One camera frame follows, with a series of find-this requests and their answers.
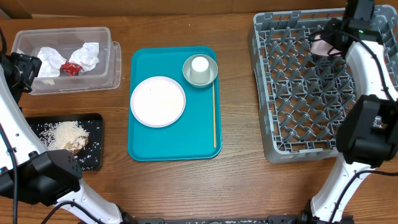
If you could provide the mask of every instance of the small bowl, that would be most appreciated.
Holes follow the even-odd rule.
[[[210,79],[209,82],[207,83],[195,83],[190,79],[190,71],[191,71],[191,64],[194,58],[196,57],[204,57],[207,59],[207,61],[209,62],[209,68],[210,68]],[[185,62],[184,62],[184,66],[182,67],[182,73],[184,75],[184,78],[194,87],[197,88],[204,88],[206,86],[209,86],[211,83],[213,83],[213,81],[216,79],[217,75],[218,75],[218,66],[217,63],[214,61],[214,59],[212,59],[211,57],[207,56],[207,55],[203,55],[203,54],[196,54],[196,55],[192,55],[191,57],[189,57]]]

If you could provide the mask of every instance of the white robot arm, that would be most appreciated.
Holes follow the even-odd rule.
[[[378,32],[363,30],[368,24],[366,19],[372,17],[367,14],[373,11],[368,3],[349,1],[344,17],[346,22],[330,21],[325,31],[319,32],[321,35],[314,34],[317,38],[313,40],[313,53],[328,55],[337,50],[340,51],[337,54],[345,56],[355,82],[357,103],[339,127],[336,146],[340,153],[321,191],[310,201],[307,210],[310,210],[312,220],[307,223],[344,223],[341,219],[345,206],[362,181],[383,161],[392,159],[397,153],[394,140],[397,134],[396,115],[392,114],[396,114],[398,92],[384,63],[384,46],[378,39]],[[390,122],[390,127],[374,128],[373,121],[377,116],[382,121]]]
[[[73,202],[61,208],[88,224],[133,223],[126,212],[107,202],[83,181],[72,154],[67,150],[48,151],[27,124],[17,102],[22,92],[29,90],[40,65],[39,59],[28,55],[0,54],[0,125],[3,132],[0,134],[0,195],[13,198],[13,173],[18,170],[20,201],[41,202],[47,206]],[[11,162],[11,151],[14,151],[17,167]]]
[[[377,42],[364,41],[365,44],[377,55],[380,62],[384,61],[384,46]],[[386,92],[382,88],[381,78],[378,75],[379,71],[375,60],[371,57],[370,53],[358,42],[353,42],[346,54],[346,63],[349,65],[352,76],[355,82],[355,90],[357,98],[359,99],[362,95],[375,95],[379,99],[388,100]],[[389,73],[385,63],[382,64],[382,70],[384,79],[389,87],[388,91],[390,95],[396,100],[398,93],[392,85]],[[339,153],[335,166],[329,177],[327,178],[321,191],[319,191],[314,198],[311,200],[311,209],[314,216],[320,218],[320,220],[328,222],[333,210],[335,209],[335,203],[341,195],[343,189],[347,183],[353,178],[355,173],[363,170],[374,170],[371,165],[353,162],[348,164],[344,155]],[[339,209],[336,212],[333,222],[339,222],[341,220],[343,210],[345,206],[354,195],[356,189],[361,185],[362,181],[369,175],[362,174],[360,178],[355,179],[351,184],[348,191],[345,193]]]

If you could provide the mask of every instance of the teal tray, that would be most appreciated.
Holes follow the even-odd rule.
[[[211,159],[221,151],[221,113],[218,77],[215,80],[216,139],[213,143],[213,87],[195,88],[184,79],[182,66],[187,58],[205,54],[216,60],[209,47],[167,47],[140,49],[131,60],[130,97],[135,87],[147,78],[165,76],[184,89],[187,104],[181,117],[170,126],[144,126],[129,110],[127,150],[137,161],[175,161]]]

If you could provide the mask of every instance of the cardboard box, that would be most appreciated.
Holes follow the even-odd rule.
[[[345,7],[346,0],[1,0],[11,17],[227,14]],[[396,0],[376,0],[398,8]]]
[[[10,17],[0,9],[0,19],[10,19]]]
[[[32,16],[30,16],[30,14],[22,7],[22,5],[17,2],[17,0],[0,0],[0,9],[11,18],[32,18]]]

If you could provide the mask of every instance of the wooden table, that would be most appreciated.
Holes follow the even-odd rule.
[[[327,159],[271,164],[264,158],[256,82],[247,34],[253,14],[147,16],[0,21],[11,49],[20,30],[98,27],[121,45],[123,72],[117,90],[59,95],[24,95],[25,116],[101,113],[105,121],[104,162],[85,181],[106,200],[136,218],[267,217],[297,214],[325,182],[335,162]],[[223,148],[214,159],[136,162],[127,154],[129,81],[133,53],[146,47],[206,45],[217,54]],[[397,160],[381,170],[397,171]],[[357,223],[397,223],[398,178],[371,175],[348,204]],[[19,204],[20,223],[40,223],[51,210]],[[0,198],[0,223],[11,223],[12,200]],[[63,210],[51,223],[76,223]]]

